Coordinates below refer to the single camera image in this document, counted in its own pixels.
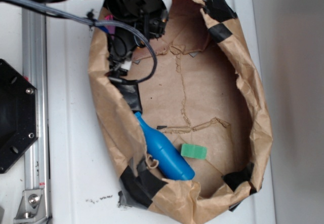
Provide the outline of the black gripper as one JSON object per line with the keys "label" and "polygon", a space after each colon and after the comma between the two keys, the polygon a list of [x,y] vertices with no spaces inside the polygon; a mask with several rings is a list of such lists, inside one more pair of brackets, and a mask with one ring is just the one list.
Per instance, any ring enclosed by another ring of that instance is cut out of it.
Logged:
{"label": "black gripper", "polygon": [[[105,0],[104,7],[113,19],[141,32],[147,40],[158,39],[165,34],[172,0]],[[144,42],[132,32],[109,27],[109,74],[126,76],[131,67],[133,52],[143,48]]]}

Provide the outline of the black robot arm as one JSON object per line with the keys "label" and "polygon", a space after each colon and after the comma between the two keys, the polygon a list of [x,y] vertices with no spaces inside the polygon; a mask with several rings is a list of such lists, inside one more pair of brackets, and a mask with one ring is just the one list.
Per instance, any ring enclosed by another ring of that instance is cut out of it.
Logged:
{"label": "black robot arm", "polygon": [[96,21],[92,13],[87,18],[45,7],[45,4],[66,0],[1,0],[46,16],[71,19],[96,26],[107,34],[109,45],[109,77],[126,76],[136,48],[148,46],[150,39],[165,34],[172,0],[105,0],[104,7],[112,14],[106,21]]}

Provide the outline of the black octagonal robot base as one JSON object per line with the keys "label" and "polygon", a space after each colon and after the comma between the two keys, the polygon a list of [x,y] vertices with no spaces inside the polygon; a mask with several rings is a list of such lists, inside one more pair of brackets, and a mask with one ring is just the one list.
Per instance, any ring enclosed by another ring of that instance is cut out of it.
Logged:
{"label": "black octagonal robot base", "polygon": [[1,59],[1,174],[36,141],[37,89]]}

